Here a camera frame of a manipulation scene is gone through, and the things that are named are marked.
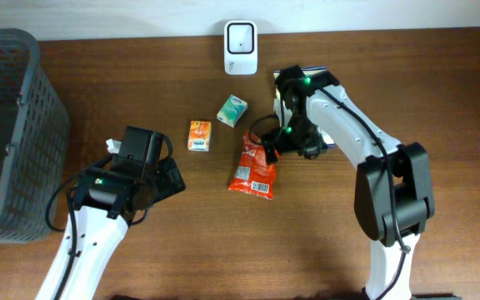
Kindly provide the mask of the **cream blue chip bag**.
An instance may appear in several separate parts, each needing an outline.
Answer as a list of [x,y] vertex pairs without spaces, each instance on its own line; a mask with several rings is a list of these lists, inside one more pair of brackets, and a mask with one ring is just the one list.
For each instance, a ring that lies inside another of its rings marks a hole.
[[[315,125],[307,116],[307,98],[321,88],[340,84],[325,67],[293,66],[276,71],[274,77],[276,87],[274,113],[279,118],[281,129],[295,125]],[[331,137],[317,127],[328,143],[328,148],[333,148],[335,143]]]

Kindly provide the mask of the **red snack packet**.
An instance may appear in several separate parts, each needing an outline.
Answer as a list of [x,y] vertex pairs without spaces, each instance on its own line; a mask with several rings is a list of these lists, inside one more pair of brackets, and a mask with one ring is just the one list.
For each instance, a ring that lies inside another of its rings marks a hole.
[[242,153],[232,181],[230,191],[256,195],[273,199],[273,183],[276,178],[275,166],[267,164],[266,153],[262,145],[254,143],[260,139],[246,131],[242,137]]

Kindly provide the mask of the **orange tissue pack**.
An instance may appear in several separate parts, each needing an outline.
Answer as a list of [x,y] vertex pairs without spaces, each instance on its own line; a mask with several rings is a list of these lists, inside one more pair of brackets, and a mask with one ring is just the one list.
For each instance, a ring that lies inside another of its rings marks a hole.
[[208,152],[212,135],[212,123],[191,121],[187,140],[187,149],[193,152]]

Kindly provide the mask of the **teal tissue pack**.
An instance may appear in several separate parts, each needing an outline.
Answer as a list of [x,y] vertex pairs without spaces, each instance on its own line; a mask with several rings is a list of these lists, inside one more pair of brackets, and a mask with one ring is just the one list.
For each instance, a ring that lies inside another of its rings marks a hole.
[[217,119],[225,123],[231,128],[234,128],[241,118],[241,116],[247,111],[248,103],[241,98],[234,95],[230,95],[227,101],[222,105],[221,109],[217,113]]

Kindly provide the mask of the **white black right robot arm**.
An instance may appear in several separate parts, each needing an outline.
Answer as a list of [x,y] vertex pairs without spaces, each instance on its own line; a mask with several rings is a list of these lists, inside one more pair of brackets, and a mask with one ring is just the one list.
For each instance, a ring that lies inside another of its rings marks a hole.
[[368,299],[410,299],[414,248],[435,214],[429,157],[417,142],[403,144],[375,125],[326,69],[284,68],[275,75],[273,116],[262,136],[267,163],[284,153],[317,158],[326,133],[356,171],[354,212],[371,241]]

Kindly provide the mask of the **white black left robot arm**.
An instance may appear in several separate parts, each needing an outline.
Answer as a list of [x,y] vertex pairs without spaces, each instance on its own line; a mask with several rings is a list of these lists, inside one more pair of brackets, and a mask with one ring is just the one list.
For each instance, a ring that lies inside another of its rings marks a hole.
[[130,227],[158,202],[185,190],[170,138],[126,127],[107,140],[108,154],[76,173],[52,194],[66,193],[67,226],[39,299],[91,299],[108,262]]

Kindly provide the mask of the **white barcode scanner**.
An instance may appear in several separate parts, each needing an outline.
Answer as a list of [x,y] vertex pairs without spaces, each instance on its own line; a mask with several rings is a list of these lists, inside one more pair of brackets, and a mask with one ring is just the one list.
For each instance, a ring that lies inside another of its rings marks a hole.
[[232,20],[223,28],[224,70],[233,76],[258,70],[258,27],[248,20]]

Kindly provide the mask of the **grey plastic basket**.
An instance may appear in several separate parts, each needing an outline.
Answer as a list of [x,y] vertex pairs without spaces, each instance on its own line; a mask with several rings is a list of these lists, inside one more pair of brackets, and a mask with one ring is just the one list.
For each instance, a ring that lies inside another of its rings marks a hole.
[[0,29],[0,243],[46,237],[71,123],[40,65],[37,40]]

